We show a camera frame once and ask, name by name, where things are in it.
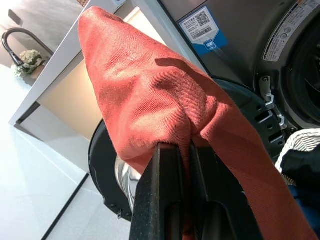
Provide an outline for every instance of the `red towel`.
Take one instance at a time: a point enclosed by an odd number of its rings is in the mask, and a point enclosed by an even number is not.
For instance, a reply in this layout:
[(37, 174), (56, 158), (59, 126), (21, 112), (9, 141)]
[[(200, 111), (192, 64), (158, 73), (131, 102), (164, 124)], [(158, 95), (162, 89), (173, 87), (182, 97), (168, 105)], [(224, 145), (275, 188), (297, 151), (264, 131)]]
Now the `red towel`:
[(82, 14), (79, 38), (124, 161), (143, 173), (157, 143), (171, 143), (187, 169), (191, 138), (201, 136), (242, 185), (264, 239), (317, 239), (256, 130), (206, 73), (98, 7)]

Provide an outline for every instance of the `washing machine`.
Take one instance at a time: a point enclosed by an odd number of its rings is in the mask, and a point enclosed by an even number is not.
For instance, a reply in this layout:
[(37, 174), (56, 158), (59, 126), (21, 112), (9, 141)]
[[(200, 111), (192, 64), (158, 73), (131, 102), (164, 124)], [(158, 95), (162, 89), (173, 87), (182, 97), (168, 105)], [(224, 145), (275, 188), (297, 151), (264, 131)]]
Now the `washing machine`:
[[(203, 68), (251, 122), (274, 161), (295, 131), (320, 127), (320, 0), (154, 0)], [(89, 148), (93, 181), (119, 218), (139, 181), (103, 121)]]

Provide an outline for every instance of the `clothing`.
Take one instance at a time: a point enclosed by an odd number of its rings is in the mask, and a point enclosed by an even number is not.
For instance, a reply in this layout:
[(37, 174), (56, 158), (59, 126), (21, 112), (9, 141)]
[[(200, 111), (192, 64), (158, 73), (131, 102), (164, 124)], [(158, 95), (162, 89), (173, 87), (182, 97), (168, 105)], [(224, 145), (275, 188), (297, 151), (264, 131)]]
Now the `clothing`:
[(297, 186), (320, 191), (320, 145), (310, 152), (289, 150), (283, 156), (281, 168)]
[(121, 159), (143, 173), (158, 143), (175, 144), (188, 175), (189, 145), (200, 136), (238, 179), (265, 240), (317, 239), (257, 131), (205, 72), (98, 7), (80, 17), (79, 39)]
[(310, 226), (320, 238), (320, 191), (301, 186), (289, 186), (289, 189)]

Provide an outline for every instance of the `faucet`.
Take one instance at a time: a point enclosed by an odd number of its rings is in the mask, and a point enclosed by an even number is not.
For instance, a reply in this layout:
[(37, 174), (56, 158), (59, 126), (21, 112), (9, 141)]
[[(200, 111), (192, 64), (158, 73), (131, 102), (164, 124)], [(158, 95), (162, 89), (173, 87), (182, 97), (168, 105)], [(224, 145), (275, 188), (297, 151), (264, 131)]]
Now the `faucet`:
[(32, 32), (24, 29), (24, 28), (20, 28), (20, 27), (14, 27), (14, 28), (10, 28), (8, 29), (6, 32), (3, 33), (2, 35), (2, 45), (5, 48), (5, 50), (10, 54), (13, 62), (15, 65), (22, 66), (24, 64), (24, 62), (14, 53), (14, 51), (9, 47), (8, 45), (8, 37), (10, 34), (12, 33), (24, 33), (29, 35), (31, 38), (33, 38), (38, 44), (40, 44), (48, 53), (50, 53), (51, 55), (54, 54), (53, 51), (50, 50), (50, 48), (48, 48), (39, 38), (37, 38), (36, 35), (34, 35)]

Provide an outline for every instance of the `label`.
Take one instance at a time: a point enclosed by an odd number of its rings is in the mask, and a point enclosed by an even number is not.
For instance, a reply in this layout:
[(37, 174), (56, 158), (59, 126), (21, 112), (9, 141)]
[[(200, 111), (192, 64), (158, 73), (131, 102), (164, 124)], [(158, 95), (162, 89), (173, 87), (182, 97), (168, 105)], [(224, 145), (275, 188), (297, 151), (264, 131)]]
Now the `label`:
[(228, 43), (206, 6), (184, 18), (179, 25), (199, 55)]
[(287, 42), (306, 17), (320, 5), (320, 0), (299, 0), (284, 16), (273, 32), (263, 59), (277, 62)]

